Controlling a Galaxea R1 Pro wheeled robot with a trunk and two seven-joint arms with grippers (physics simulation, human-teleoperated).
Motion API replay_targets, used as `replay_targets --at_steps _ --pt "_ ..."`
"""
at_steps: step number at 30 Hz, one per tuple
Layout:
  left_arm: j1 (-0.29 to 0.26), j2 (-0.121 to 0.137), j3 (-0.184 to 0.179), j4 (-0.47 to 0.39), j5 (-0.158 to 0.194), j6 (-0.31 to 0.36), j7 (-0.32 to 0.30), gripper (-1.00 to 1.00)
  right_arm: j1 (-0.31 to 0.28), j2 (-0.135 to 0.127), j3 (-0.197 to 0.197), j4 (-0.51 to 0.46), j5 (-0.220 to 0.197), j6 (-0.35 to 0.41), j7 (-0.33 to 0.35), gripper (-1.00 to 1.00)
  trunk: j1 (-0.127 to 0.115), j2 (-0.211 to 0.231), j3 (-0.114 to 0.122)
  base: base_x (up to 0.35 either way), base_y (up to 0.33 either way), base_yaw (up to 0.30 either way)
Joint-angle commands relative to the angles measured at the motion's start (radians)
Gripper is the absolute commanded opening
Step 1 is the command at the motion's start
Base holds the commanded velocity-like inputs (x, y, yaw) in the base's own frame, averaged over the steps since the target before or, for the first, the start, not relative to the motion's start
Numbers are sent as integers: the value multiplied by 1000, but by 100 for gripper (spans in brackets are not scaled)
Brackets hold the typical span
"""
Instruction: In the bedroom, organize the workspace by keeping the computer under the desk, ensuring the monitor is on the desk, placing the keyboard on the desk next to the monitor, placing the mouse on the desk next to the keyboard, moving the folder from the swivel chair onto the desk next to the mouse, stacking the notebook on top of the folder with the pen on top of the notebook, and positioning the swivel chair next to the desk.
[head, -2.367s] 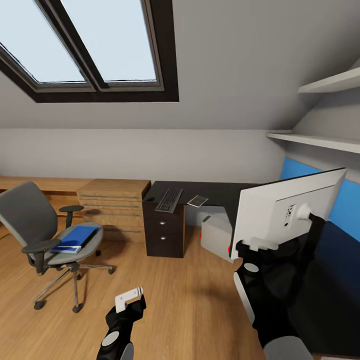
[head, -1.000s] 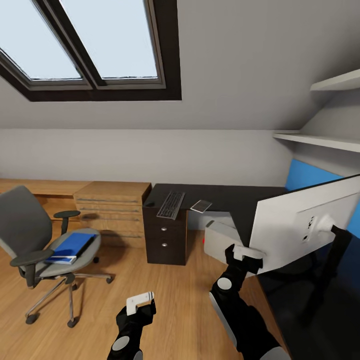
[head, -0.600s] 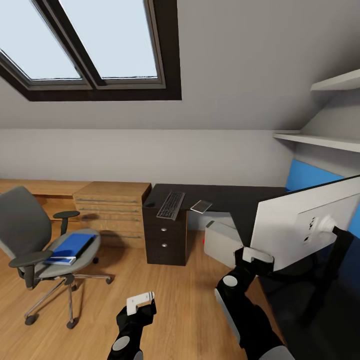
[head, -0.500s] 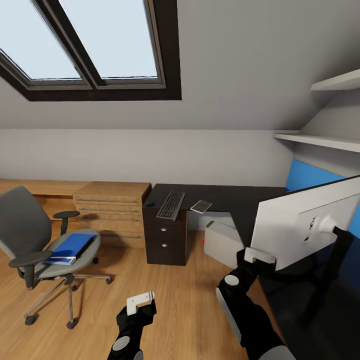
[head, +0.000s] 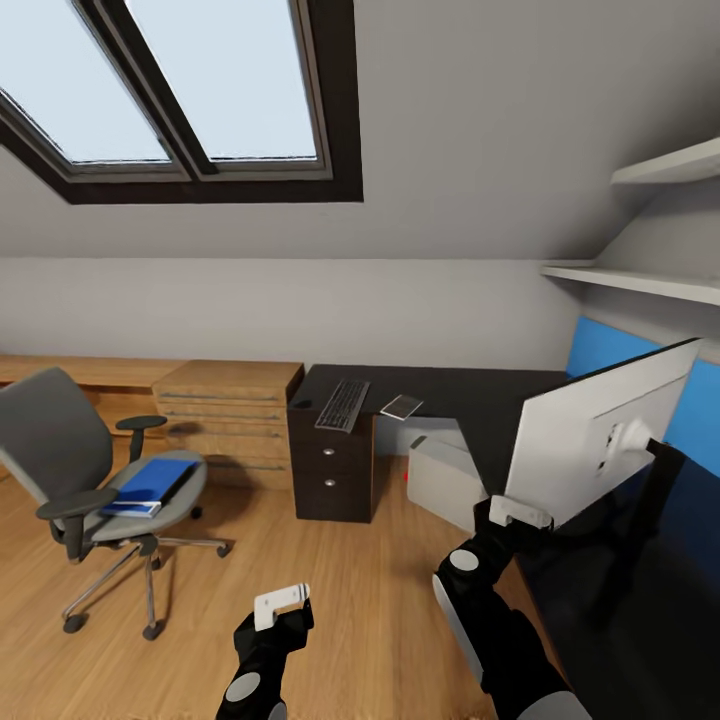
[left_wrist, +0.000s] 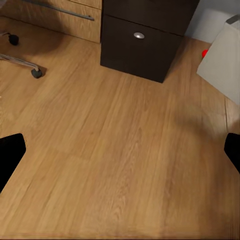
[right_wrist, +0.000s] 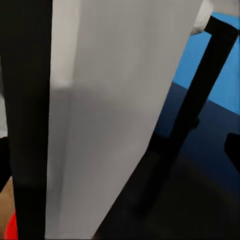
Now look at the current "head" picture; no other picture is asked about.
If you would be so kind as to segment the keyboard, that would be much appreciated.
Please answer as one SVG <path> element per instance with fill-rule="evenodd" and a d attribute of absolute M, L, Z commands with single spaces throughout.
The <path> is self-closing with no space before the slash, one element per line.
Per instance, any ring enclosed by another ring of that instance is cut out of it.
<path fill-rule="evenodd" d="M 361 405 L 369 390 L 369 381 L 343 379 L 321 413 L 315 427 L 352 433 Z"/>

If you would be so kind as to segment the swivel chair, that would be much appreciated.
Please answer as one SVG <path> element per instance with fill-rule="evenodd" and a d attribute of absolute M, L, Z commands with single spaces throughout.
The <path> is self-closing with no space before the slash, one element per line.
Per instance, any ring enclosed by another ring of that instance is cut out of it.
<path fill-rule="evenodd" d="M 79 565 L 94 549 L 113 551 L 135 543 L 110 571 L 62 613 L 63 631 L 77 632 L 82 615 L 71 615 L 99 587 L 112 579 L 136 556 L 146 559 L 149 625 L 143 631 L 153 641 L 161 624 L 155 621 L 153 571 L 161 566 L 157 547 L 216 545 L 224 557 L 229 544 L 216 539 L 182 539 L 161 535 L 195 507 L 207 481 L 207 461 L 200 453 L 173 450 L 141 457 L 144 431 L 163 426 L 167 418 L 147 415 L 123 419 L 115 429 L 131 430 L 130 461 L 109 478 L 113 467 L 111 431 L 79 385 L 61 367 L 47 367 L 0 388 L 0 464 L 39 502 L 38 519 L 50 523 L 53 538 L 66 545 L 71 565 Z M 196 461 L 197 467 L 169 497 L 154 517 L 125 517 L 101 513 L 114 503 L 121 488 L 153 459 Z"/>

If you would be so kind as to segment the folder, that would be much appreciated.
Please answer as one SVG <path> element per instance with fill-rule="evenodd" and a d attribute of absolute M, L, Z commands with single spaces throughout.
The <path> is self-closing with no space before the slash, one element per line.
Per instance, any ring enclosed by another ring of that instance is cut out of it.
<path fill-rule="evenodd" d="M 101 513 L 125 517 L 154 517 L 197 467 L 196 461 L 153 459 L 121 488 L 118 502 L 160 502 L 158 506 L 110 504 Z"/>

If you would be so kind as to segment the monitor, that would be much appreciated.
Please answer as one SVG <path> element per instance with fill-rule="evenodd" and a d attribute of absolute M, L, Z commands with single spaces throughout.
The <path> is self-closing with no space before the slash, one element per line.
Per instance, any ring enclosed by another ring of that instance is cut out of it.
<path fill-rule="evenodd" d="M 609 522 L 575 544 L 608 537 L 638 559 L 685 464 L 664 441 L 702 339 L 685 339 L 517 398 L 497 495 L 548 512 L 556 527 L 607 496 Z M 612 490 L 651 464 L 623 537 Z"/>

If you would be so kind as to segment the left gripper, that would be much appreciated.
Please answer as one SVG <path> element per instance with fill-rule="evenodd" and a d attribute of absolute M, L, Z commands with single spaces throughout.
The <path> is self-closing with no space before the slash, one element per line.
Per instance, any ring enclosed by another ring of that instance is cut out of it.
<path fill-rule="evenodd" d="M 287 662 L 287 653 L 307 645 L 308 630 L 314 627 L 311 600 L 304 601 L 303 608 L 277 616 L 270 629 L 255 629 L 255 612 L 252 612 L 234 632 L 234 647 L 239 662 L 244 662 L 254 648 L 272 646 L 280 652 L 282 662 Z"/>

